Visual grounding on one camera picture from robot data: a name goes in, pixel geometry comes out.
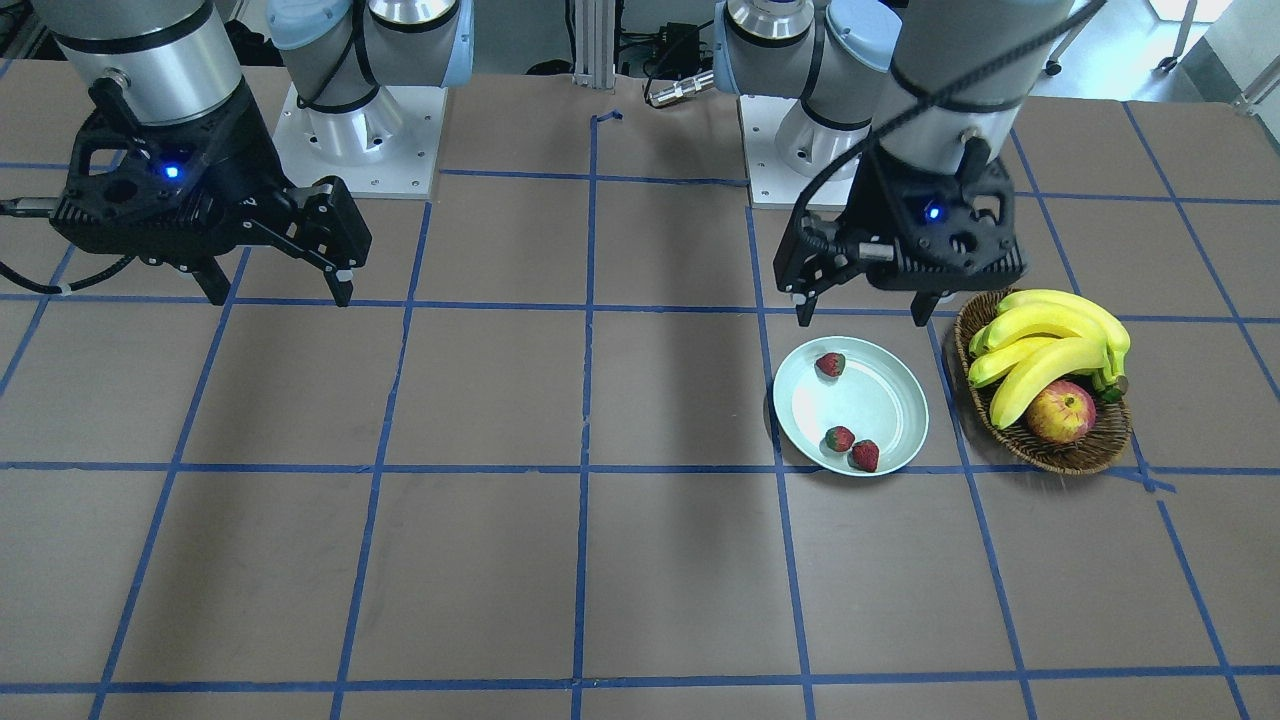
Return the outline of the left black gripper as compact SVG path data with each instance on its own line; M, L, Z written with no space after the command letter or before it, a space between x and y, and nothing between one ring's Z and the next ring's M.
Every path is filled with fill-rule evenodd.
M817 295L858 275L878 290L915 292L911 322L925 327L945 291L1001 290L1028 273L1014 204L1000 158L936 174L873 150L835 220L804 213L788 225L773 260L774 283L795 295L801 328L812 324Z

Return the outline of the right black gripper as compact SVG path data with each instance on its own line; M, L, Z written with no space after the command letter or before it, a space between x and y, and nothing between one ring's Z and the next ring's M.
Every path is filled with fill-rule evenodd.
M96 79L88 92L93 111L50 218L76 247L184 266L207 301L224 306L230 281L209 259L271 246L324 272L334 304L349 306L371 232L342 178L303 187L285 176L246 82L169 126L142 123L118 79Z

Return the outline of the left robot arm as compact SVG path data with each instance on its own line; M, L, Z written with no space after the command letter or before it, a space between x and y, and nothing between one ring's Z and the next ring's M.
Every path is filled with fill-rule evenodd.
M858 277L910 292L924 325L943 296L1004 290L1029 260L1000 152L1069 1L721 1L716 87L790 97L841 151L791 143L808 178L773 260L809 325Z

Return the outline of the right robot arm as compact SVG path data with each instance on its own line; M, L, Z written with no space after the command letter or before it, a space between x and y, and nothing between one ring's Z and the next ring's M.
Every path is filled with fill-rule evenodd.
M13 199L9 217L44 218L83 252L113 264L33 293L67 296L133 261L169 265L223 305L219 258L270 246L317 269L349 304L372 234L346 178L413 158L419 141L393 88L466 85L471 1L270 1L271 42L291 73L293 113L323 173L285 173L230 36L211 1L36 1L93 105L54 199Z

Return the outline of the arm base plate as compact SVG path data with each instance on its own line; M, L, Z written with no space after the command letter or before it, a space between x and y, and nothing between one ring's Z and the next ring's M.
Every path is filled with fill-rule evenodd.
M751 205L759 209L792 208L809 182L870 129L836 129L797 99L762 95L739 97L739 119Z
M392 86L362 108L324 113L298 108L291 87L273 142L296 184L335 176L356 199L429 200L448 100L447 88Z

